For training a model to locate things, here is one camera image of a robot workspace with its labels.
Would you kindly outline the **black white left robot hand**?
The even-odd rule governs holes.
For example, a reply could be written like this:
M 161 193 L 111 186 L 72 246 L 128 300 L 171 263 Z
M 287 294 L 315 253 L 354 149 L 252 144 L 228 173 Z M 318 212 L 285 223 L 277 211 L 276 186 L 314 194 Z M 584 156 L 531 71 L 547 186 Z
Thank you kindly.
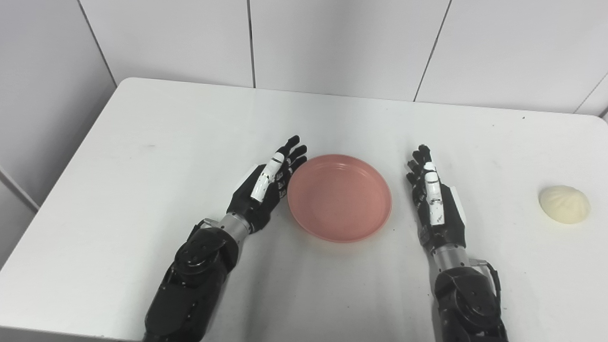
M 292 175 L 306 161 L 307 146 L 294 135 L 265 164 L 256 165 L 233 193 L 227 214 L 236 214 L 249 225 L 250 234 L 262 230 L 271 213 L 287 195 Z

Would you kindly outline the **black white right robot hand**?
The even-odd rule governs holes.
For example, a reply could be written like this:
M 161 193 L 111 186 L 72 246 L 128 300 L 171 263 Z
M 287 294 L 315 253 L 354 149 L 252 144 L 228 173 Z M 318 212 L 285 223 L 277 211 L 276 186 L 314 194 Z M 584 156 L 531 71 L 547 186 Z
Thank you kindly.
M 427 145 L 421 144 L 412 153 L 408 168 L 406 179 L 418 214 L 421 246 L 428 252 L 449 244 L 466 247 L 462 204 L 455 188 L 439 177 Z

